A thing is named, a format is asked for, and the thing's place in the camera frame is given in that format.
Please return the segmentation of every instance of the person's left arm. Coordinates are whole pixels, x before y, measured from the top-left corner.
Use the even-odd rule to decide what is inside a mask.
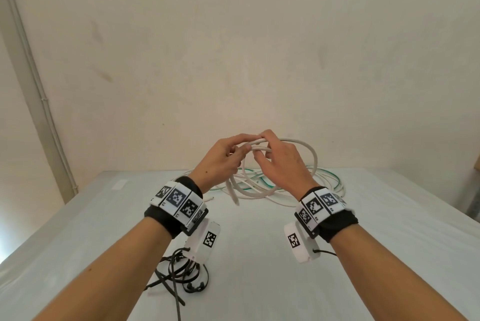
[[[259,139],[240,134],[220,139],[189,175],[202,193],[225,182]],[[126,320],[165,253],[171,234],[145,217],[71,281],[34,321]]]

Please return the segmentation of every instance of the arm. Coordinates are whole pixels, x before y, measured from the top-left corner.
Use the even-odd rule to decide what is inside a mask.
[[[271,153],[255,151],[263,173],[298,201],[318,184],[293,144],[263,132]],[[466,321],[429,284],[359,225],[338,232],[330,244],[365,306],[376,321]]]
[[[251,150],[238,144],[259,139],[240,134],[220,139],[190,174],[205,193],[237,172]],[[172,240],[146,217],[71,281],[34,321],[126,320]]]

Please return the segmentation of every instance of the forearm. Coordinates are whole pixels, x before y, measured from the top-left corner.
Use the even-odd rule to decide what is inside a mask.
[[[34,321],[123,320],[135,305],[171,235],[144,218],[91,263]]]
[[[330,242],[376,321],[465,321],[429,284],[359,225]]]

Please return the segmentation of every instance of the person's right hand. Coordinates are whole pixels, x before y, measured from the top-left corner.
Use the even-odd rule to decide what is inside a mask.
[[[267,139],[272,152],[265,156],[260,150],[255,150],[253,155],[269,180],[290,192],[298,201],[309,189],[319,186],[295,145],[280,141],[272,130],[265,130],[260,136]]]

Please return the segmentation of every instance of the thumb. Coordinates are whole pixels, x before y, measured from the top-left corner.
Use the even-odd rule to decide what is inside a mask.
[[[262,153],[261,150],[255,150],[253,152],[253,156],[255,157],[255,161],[260,165],[261,170],[263,173],[268,172],[272,168],[272,163],[268,160],[265,155]]]
[[[231,161],[234,161],[235,163],[241,162],[251,149],[252,147],[250,144],[242,145],[241,147],[237,148],[237,150],[235,150],[235,153],[229,156],[229,159]]]

